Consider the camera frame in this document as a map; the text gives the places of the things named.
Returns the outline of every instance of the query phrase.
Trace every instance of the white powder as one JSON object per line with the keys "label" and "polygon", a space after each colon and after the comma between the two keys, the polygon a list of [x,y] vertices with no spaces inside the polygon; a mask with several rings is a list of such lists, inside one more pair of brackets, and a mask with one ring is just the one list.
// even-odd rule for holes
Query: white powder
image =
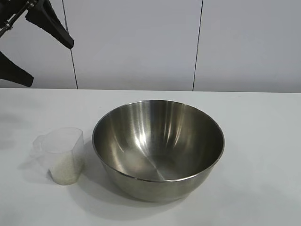
{"label": "white powder", "polygon": [[84,161],[81,158],[74,158],[72,154],[60,156],[49,171],[52,179],[60,185],[71,185],[77,182],[83,169]]}

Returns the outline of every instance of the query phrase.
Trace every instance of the plastic measuring cup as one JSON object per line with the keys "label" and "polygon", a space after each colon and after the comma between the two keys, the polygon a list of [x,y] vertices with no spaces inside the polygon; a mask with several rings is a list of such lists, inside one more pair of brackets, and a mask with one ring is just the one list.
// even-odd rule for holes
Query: plastic measuring cup
{"label": "plastic measuring cup", "polygon": [[41,135],[33,142],[35,153],[44,157],[43,167],[60,185],[77,182],[84,167],[83,132],[78,128],[60,128]]}

